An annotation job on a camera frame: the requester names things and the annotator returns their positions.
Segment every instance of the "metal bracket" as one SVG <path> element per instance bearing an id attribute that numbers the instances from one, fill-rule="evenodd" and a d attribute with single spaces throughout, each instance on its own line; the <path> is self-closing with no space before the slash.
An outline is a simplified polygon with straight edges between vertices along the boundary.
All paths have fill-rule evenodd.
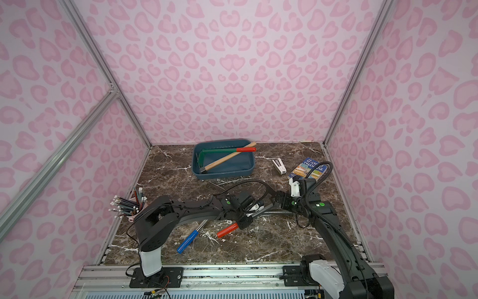
<path id="1" fill-rule="evenodd" d="M 145 277 L 141 268 L 136 268 L 130 281 L 130 288 L 162 288 L 166 283 L 168 288 L 179 288 L 183 280 L 183 271 L 182 267 L 163 267 L 160 272 Z"/>
<path id="2" fill-rule="evenodd" d="M 282 267 L 284 285 L 286 287 L 310 287 L 320 286 L 318 282 L 308 283 L 304 280 L 301 266 L 284 266 Z"/>

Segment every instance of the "blue handle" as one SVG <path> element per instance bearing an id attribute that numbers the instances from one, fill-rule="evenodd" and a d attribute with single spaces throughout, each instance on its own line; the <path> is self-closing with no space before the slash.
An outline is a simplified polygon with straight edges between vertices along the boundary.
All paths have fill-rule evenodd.
<path id="1" fill-rule="evenodd" d="M 192 243 L 192 241 L 194 241 L 194 238 L 196 238 L 197 234 L 199 234 L 197 232 L 197 230 L 194 230 L 187 238 L 186 240 L 184 240 L 184 242 L 181 243 L 181 245 L 179 245 L 178 249 L 176 249 L 176 251 L 181 254 L 183 253 L 184 249 L 186 249 L 186 247 L 189 246 L 189 244 Z"/>

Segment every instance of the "aluminum frame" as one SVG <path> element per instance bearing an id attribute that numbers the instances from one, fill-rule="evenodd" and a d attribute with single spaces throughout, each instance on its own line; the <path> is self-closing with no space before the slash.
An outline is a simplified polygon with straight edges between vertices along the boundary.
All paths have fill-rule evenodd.
<path id="1" fill-rule="evenodd" d="M 93 111 L 70 134 L 68 139 L 63 142 L 48 161 L 46 161 L 42 169 L 36 173 L 28 186 L 14 197 L 10 206 L 8 206 L 5 212 L 0 216 L 0 242 L 3 241 L 17 221 L 20 220 L 33 204 L 38 195 L 48 183 L 50 183 L 85 136 L 91 131 L 106 110 L 108 110 L 112 102 L 118 98 L 119 93 L 114 88 L 111 89 Z"/>
<path id="2" fill-rule="evenodd" d="M 322 151 L 324 152 L 324 156 L 326 157 L 326 160 L 332 162 L 332 164 L 335 165 L 333 158 L 328 152 L 327 148 L 323 145 L 321 147 L 322 147 Z M 340 179 L 340 176 L 338 175 L 337 168 L 332 169 L 332 176 L 334 177 L 337 190 L 340 194 L 340 197 L 342 198 L 342 202 L 344 203 L 345 212 L 347 214 L 348 221 L 350 222 L 350 225 L 352 226 L 352 231 L 354 232 L 355 238 L 357 239 L 357 243 L 361 247 L 359 251 L 362 253 L 362 257 L 366 258 L 368 261 L 374 262 L 374 260 L 371 258 L 372 255 L 370 254 L 371 253 L 370 247 L 364 238 L 363 231 L 357 219 L 355 218 L 353 209 L 350 206 L 350 203 L 348 201 L 348 197 L 344 188 L 344 183 L 342 182 L 342 180 Z"/>
<path id="3" fill-rule="evenodd" d="M 142 161 L 141 169 L 136 174 L 136 176 L 133 180 L 133 183 L 131 184 L 131 186 L 128 189 L 128 192 L 126 194 L 131 194 L 133 192 L 134 186 L 136 186 L 138 184 L 138 180 L 140 179 L 141 173 L 143 173 L 144 166 L 146 165 L 146 161 L 148 161 L 148 157 L 149 157 L 150 153 L 151 153 L 151 149 L 147 149 L 146 154 L 144 155 L 144 158 L 143 158 L 143 161 Z M 95 258 L 95 261 L 93 263 L 94 265 L 99 266 L 102 262 L 104 262 L 103 258 L 106 255 L 106 251 L 108 250 L 110 245 L 113 243 L 113 239 L 115 237 L 116 231 L 118 231 L 118 228 L 119 228 L 120 224 L 121 224 L 121 219 L 120 218 L 116 218 L 113 221 L 113 224 L 111 225 L 111 227 L 109 229 L 108 235 L 107 235 L 106 239 L 103 241 L 103 244 L 101 245 L 101 248 L 98 252 L 98 255 Z"/>
<path id="4" fill-rule="evenodd" d="M 372 26 L 372 30 L 370 31 L 367 37 L 367 41 L 365 42 L 363 51 L 360 53 L 360 57 L 358 58 L 357 64 L 355 65 L 354 71 L 352 72 L 352 76 L 350 77 L 350 80 L 347 83 L 344 95 L 342 96 L 342 99 L 340 100 L 337 111 L 332 119 L 330 128 L 327 131 L 327 134 L 325 136 L 325 139 L 324 139 L 325 147 L 327 147 L 330 140 L 334 136 L 335 130 L 337 129 L 340 119 L 342 115 L 344 114 L 344 111 L 347 107 L 348 102 L 350 101 L 350 98 L 352 97 L 355 86 L 357 86 L 357 83 L 359 82 L 360 77 L 367 66 L 367 61 L 373 53 L 375 45 L 377 44 L 377 41 L 379 37 L 381 36 L 383 28 L 385 27 L 388 19 L 391 16 L 391 12 L 393 11 L 395 7 L 396 2 L 397 0 L 384 0 L 382 3 L 382 6 L 379 9 L 379 13 L 377 14 L 377 17 L 375 18 L 375 22 Z"/>
<path id="5" fill-rule="evenodd" d="M 338 270 L 335 261 L 329 264 Z M 181 290 L 253 290 L 253 289 L 315 289 L 317 287 L 286 287 L 279 279 L 283 266 L 298 266 L 299 262 L 254 264 L 189 264 L 165 265 L 183 267 Z M 387 275 L 382 263 L 369 263 L 379 276 Z M 131 277 L 125 275 L 128 266 L 85 266 L 72 290 L 72 295 L 93 291 L 132 291 Z M 154 288 L 142 288 L 142 291 Z"/>
<path id="6" fill-rule="evenodd" d="M 126 96 L 124 95 L 123 91 L 121 90 L 121 87 L 118 84 L 116 78 L 114 77 L 113 72 L 109 68 L 109 66 L 106 62 L 106 59 L 104 58 L 103 54 L 101 53 L 100 47 L 98 46 L 98 44 L 93 39 L 93 37 L 92 37 L 93 35 L 91 34 L 90 30 L 86 26 L 85 20 L 83 20 L 83 17 L 79 12 L 78 7 L 73 2 L 73 0 L 59 0 L 59 2 L 61 4 L 61 6 L 63 7 L 63 9 L 65 10 L 68 17 L 70 18 L 70 21 L 72 22 L 73 26 L 75 27 L 76 31 L 78 32 L 78 35 L 83 40 L 83 43 L 88 48 L 91 55 L 93 56 L 93 59 L 98 64 L 101 73 L 106 78 L 106 80 L 109 82 L 109 85 L 112 88 L 115 88 L 116 90 L 119 91 L 121 104 L 122 104 L 124 110 L 126 111 L 126 114 L 130 118 L 131 122 L 133 123 L 133 126 L 138 131 L 138 133 L 140 134 L 143 141 L 146 143 L 146 146 L 149 149 L 151 149 L 152 143 L 151 143 L 148 135 L 146 134 L 146 131 L 144 130 L 143 126 L 141 125 L 141 123 L 140 123 L 139 119 L 137 118 L 136 114 L 134 114 L 133 110 L 131 109 L 131 106 L 128 103 L 128 100 L 126 100 Z"/>

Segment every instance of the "black cable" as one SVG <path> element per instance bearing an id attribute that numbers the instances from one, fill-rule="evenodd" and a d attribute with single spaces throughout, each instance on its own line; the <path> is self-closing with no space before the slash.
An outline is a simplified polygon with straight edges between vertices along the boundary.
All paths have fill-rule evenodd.
<path id="1" fill-rule="evenodd" d="M 264 182 L 264 181 L 262 181 L 262 180 L 260 180 L 260 179 L 251 178 L 251 179 L 244 180 L 244 181 L 242 181 L 242 182 L 239 182 L 239 183 L 237 183 L 237 184 L 235 184 L 235 185 L 233 185 L 233 186 L 231 186 L 231 187 L 229 187 L 229 188 L 223 190 L 221 193 L 214 194 L 214 196 L 221 195 L 221 194 L 223 194 L 223 193 L 225 193 L 225 192 L 227 192 L 227 191 L 229 191 L 229 190 L 231 190 L 231 189 L 233 189 L 233 188 L 235 188 L 235 187 L 237 187 L 237 186 L 239 186 L 239 185 L 242 185 L 242 184 L 245 184 L 245 183 L 252 183 L 252 182 L 263 184 L 263 185 L 266 187 L 266 191 L 264 192 L 264 194 L 263 194 L 259 199 L 255 200 L 253 203 L 251 203 L 249 206 L 247 206 L 247 208 L 246 208 L 245 210 L 249 210 L 250 208 L 252 208 L 253 206 L 255 206 L 259 201 L 263 200 L 263 199 L 267 196 L 267 194 L 269 194 L 269 191 L 273 190 L 272 187 L 269 186 L 269 184 L 267 184 L 266 182 Z"/>
<path id="2" fill-rule="evenodd" d="M 297 224 L 298 227 L 300 228 L 306 228 L 310 225 L 310 218 L 307 218 L 307 224 L 305 226 L 302 226 L 299 224 L 299 216 L 297 216 L 297 214 L 295 214 L 295 224 Z"/>
<path id="3" fill-rule="evenodd" d="M 307 176 L 305 178 L 309 177 L 309 175 L 321 165 L 327 165 L 327 170 L 319 177 L 319 179 L 305 193 L 305 196 L 304 196 L 305 204 L 307 205 L 307 208 L 312 212 L 312 214 L 314 214 L 317 218 L 319 218 L 320 220 L 325 222 L 327 225 L 329 225 L 342 238 L 342 240 L 344 240 L 344 242 L 351 248 L 352 253 L 355 256 L 356 262 L 358 264 L 360 258 L 357 256 L 356 252 L 354 251 L 355 246 L 352 243 L 352 241 L 349 239 L 347 234 L 343 230 L 341 230 L 335 223 L 331 222 L 328 218 L 326 218 L 322 213 L 313 209 L 311 207 L 310 203 L 309 203 L 309 197 L 310 197 L 311 193 L 328 178 L 328 176 L 332 173 L 332 170 L 334 168 L 333 165 L 332 165 L 332 162 L 329 162 L 329 161 L 321 162 L 321 163 L 317 164 L 314 168 L 312 168 L 312 170 L 309 171 L 309 173 L 307 174 Z M 365 275 L 364 275 L 362 267 L 360 265 L 358 265 L 358 269 L 360 270 L 360 273 L 362 274 L 362 278 L 365 282 L 365 290 L 367 292 L 367 299 L 368 299 L 369 298 L 369 287 L 368 287 L 368 284 L 367 284 L 367 279 L 365 279 Z"/>
<path id="4" fill-rule="evenodd" d="M 131 269 L 131 268 L 134 267 L 134 266 L 139 265 L 139 264 L 141 264 L 141 263 L 140 263 L 140 262 L 137 262 L 137 263 L 135 263 L 135 264 L 130 265 L 130 266 L 126 269 L 126 271 L 125 271 L 126 276 L 128 276 L 128 277 L 134 277 L 133 275 L 128 274 L 128 270 Z"/>

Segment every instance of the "red handle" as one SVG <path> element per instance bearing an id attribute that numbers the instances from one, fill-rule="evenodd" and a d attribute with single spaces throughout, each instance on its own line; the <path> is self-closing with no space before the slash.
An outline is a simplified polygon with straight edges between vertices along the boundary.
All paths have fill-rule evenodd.
<path id="1" fill-rule="evenodd" d="M 245 153 L 245 152 L 255 152 L 255 147 L 238 147 L 236 148 L 236 152 Z"/>
<path id="2" fill-rule="evenodd" d="M 227 228 L 221 230 L 220 232 L 218 232 L 218 233 L 217 233 L 217 237 L 218 237 L 218 238 L 222 238 L 222 237 L 224 237 L 225 235 L 227 235 L 228 233 L 233 232 L 233 231 L 235 231 L 235 230 L 238 229 L 238 228 L 239 228 L 238 224 L 235 223 L 235 224 L 233 224 L 233 225 L 231 225 L 231 226 L 229 226 L 229 227 L 227 227 Z"/>

